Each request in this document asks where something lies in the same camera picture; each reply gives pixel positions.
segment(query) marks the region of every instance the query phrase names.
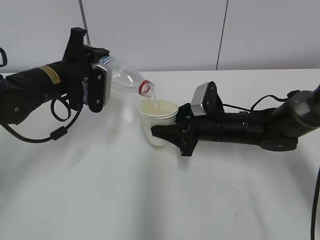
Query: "white table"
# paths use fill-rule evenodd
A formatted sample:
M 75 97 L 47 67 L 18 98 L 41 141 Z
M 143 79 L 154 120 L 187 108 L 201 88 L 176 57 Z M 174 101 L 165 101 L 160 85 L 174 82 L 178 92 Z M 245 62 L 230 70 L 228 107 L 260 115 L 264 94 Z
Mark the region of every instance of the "white table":
M 316 69 L 143 75 L 159 98 L 179 105 L 215 81 L 224 103 L 245 108 L 320 83 Z M 69 133 L 49 143 L 24 143 L 1 128 L 0 239 L 309 238 L 320 130 L 292 152 L 200 141 L 192 157 L 180 157 L 173 145 L 149 145 L 136 110 L 141 99 L 113 90 L 103 112 L 85 107 Z M 259 107 L 278 105 L 268 99 Z M 59 126 L 46 104 L 16 129 L 41 138 Z

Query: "clear plastic bottle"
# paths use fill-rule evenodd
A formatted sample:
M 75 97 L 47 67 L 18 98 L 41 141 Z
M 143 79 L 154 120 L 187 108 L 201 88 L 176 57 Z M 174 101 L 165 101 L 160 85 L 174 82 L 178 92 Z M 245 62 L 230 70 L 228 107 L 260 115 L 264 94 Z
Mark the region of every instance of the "clear plastic bottle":
M 154 100 L 155 85 L 145 80 L 137 69 L 112 56 L 102 57 L 99 63 L 111 70 L 111 87 L 114 90 L 122 93 L 138 93 Z

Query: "cable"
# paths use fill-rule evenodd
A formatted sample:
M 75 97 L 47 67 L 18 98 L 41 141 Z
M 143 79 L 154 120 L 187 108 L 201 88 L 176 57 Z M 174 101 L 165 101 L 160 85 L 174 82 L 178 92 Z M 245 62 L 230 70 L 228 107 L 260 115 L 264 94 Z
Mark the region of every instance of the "cable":
M 310 239 L 315 240 L 315 231 L 316 231 L 316 216 L 317 216 L 317 206 L 319 199 L 319 191 L 320 191 L 320 168 L 318 171 L 318 176 L 316 177 L 315 189 L 314 189 L 314 197 L 311 211 L 311 229 L 310 229 Z
M 70 105 L 67 103 L 66 99 L 67 99 L 67 96 L 64 96 L 64 97 L 57 96 L 55 99 L 53 99 L 53 100 L 51 101 L 51 105 L 50 105 L 51 113 L 52 113 L 52 115 L 54 116 L 54 118 L 57 119 L 57 120 L 60 121 L 60 122 L 65 122 L 65 121 L 67 121 L 67 120 L 71 117 L 71 107 L 70 107 Z M 67 118 L 60 118 L 60 117 L 56 114 L 56 112 L 55 112 L 55 104 L 56 104 L 56 101 L 57 101 L 57 100 L 58 100 L 60 103 L 62 103 L 62 104 L 65 106 L 65 108 L 67 109 L 67 111 L 68 111 L 68 117 L 67 117 Z
M 62 119 L 55 113 L 54 105 L 55 105 L 56 100 L 60 101 L 67 108 L 67 110 L 68 110 L 67 119 Z M 51 132 L 49 137 L 43 138 L 43 139 L 31 139 L 31 138 L 24 137 L 24 136 L 20 135 L 19 133 L 17 133 L 8 124 L 1 124 L 1 126 L 4 129 L 6 129 L 10 134 L 12 134 L 14 137 L 16 137 L 17 139 L 19 139 L 19 140 L 21 140 L 23 142 L 31 143 L 31 144 L 42 144 L 42 143 L 49 142 L 51 140 L 57 140 L 57 139 L 61 138 L 62 136 L 64 136 L 68 132 L 68 129 L 76 122 L 76 120 L 78 119 L 81 111 L 82 111 L 82 107 L 76 112 L 76 114 L 74 115 L 73 119 L 69 122 L 69 124 L 67 126 L 62 126 L 62 127 L 58 128 L 58 129 L 56 129 L 55 131 Z M 51 102 L 51 113 L 54 116 L 54 118 L 59 120 L 60 122 L 64 122 L 64 121 L 66 121 L 66 120 L 68 120 L 70 118 L 70 116 L 71 116 L 71 108 L 70 108 L 70 105 L 65 101 L 65 97 L 57 97 L 57 98 L 52 100 L 52 102 Z
M 225 107 L 228 107 L 228 108 L 232 108 L 232 109 L 239 109 L 239 110 L 246 111 L 246 112 L 252 112 L 252 110 L 246 109 L 246 108 L 243 108 L 240 106 L 233 106 L 233 105 L 229 105 L 229 104 L 222 104 L 222 105 Z
M 255 109 L 255 107 L 263 100 L 263 99 L 266 99 L 266 98 L 273 98 L 274 100 L 278 101 L 278 102 L 285 102 L 288 100 L 288 98 L 279 98 L 279 97 L 276 97 L 275 95 L 267 95 L 267 96 L 264 96 L 262 98 L 260 98 L 258 101 L 256 101 L 255 104 L 252 105 L 251 107 L 251 111 L 253 111 Z

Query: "white paper cup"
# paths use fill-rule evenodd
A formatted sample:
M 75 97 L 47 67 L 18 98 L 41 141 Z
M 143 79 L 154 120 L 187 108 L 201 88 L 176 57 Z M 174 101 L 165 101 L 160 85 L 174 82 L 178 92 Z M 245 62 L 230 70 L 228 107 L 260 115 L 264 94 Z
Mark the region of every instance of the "white paper cup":
M 138 113 L 140 114 L 143 130 L 152 145 L 163 146 L 167 141 L 152 135 L 151 127 L 172 125 L 176 122 L 178 113 L 178 105 L 169 100 L 158 99 L 159 107 L 162 111 L 167 111 L 166 114 L 157 114 L 154 103 L 149 99 L 144 99 L 138 104 Z

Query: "bottle neck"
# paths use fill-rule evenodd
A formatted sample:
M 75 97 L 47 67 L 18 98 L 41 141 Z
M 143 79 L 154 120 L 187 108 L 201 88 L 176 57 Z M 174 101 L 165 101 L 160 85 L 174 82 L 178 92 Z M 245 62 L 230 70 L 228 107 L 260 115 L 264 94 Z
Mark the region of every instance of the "bottle neck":
M 155 85 L 148 80 L 144 80 L 139 87 L 139 94 L 147 98 L 152 97 L 155 94 Z
M 112 60 L 115 60 L 115 58 L 113 56 L 104 56 L 104 57 L 100 58 L 99 63 L 100 64 L 107 64 L 107 63 L 111 62 Z

